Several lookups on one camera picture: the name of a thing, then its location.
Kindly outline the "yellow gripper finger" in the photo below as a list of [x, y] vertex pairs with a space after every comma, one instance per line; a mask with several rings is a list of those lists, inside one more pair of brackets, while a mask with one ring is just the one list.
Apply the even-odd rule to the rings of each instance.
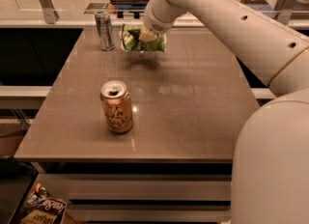
[[152, 42], [157, 39], [157, 34], [149, 30], [147, 27], [142, 26], [140, 35], [139, 35], [139, 40], [142, 42]]

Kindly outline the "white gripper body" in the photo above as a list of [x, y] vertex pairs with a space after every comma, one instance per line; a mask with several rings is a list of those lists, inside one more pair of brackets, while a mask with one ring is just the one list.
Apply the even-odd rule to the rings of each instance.
[[185, 9], [167, 0], [150, 0], [143, 14], [143, 23], [148, 30], [163, 34], [185, 13]]

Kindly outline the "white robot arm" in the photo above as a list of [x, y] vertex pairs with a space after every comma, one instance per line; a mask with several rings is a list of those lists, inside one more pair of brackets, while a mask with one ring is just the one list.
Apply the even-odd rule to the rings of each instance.
[[151, 0], [144, 23], [162, 34], [198, 18], [275, 94], [235, 147], [232, 224], [309, 224], [309, 38], [235, 0]]

